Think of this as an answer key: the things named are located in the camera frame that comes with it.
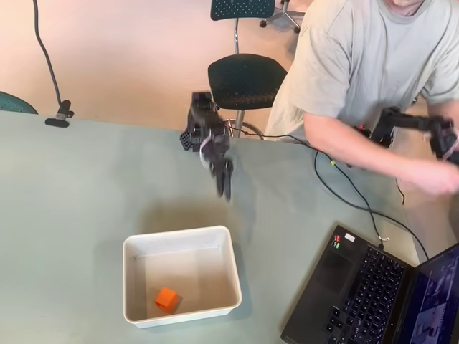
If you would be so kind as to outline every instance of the laptop keyboard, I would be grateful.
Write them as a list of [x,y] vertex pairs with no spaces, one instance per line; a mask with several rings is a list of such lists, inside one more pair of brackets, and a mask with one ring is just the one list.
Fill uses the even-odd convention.
[[325,326],[328,344],[380,344],[404,267],[368,248],[344,305],[334,307]]

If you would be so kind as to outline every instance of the sticker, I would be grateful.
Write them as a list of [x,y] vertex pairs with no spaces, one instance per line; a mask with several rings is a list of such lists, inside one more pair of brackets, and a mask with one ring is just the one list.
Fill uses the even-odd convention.
[[346,233],[346,235],[344,237],[346,239],[348,239],[350,242],[354,242],[354,240],[356,239],[352,235],[350,235],[349,233]]

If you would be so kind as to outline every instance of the black laptop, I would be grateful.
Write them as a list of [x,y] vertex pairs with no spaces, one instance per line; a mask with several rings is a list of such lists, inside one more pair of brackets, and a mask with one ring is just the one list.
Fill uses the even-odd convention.
[[292,344],[459,343],[459,244],[411,267],[336,227],[281,338]]

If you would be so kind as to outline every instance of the white plastic bin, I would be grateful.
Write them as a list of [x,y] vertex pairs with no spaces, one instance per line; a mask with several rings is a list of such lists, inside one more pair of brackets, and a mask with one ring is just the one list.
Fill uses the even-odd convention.
[[[230,231],[214,226],[130,236],[123,245],[124,318],[138,328],[226,315],[242,293]],[[174,314],[154,300],[163,287],[180,297]]]

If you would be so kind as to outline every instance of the chair backrest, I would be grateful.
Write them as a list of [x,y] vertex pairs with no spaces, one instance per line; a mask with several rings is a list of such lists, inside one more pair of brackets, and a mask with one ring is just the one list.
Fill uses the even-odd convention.
[[33,113],[35,115],[38,114],[34,107],[28,102],[5,92],[0,92],[0,110],[13,111],[16,113]]
[[269,18],[274,8],[275,0],[212,0],[210,18]]

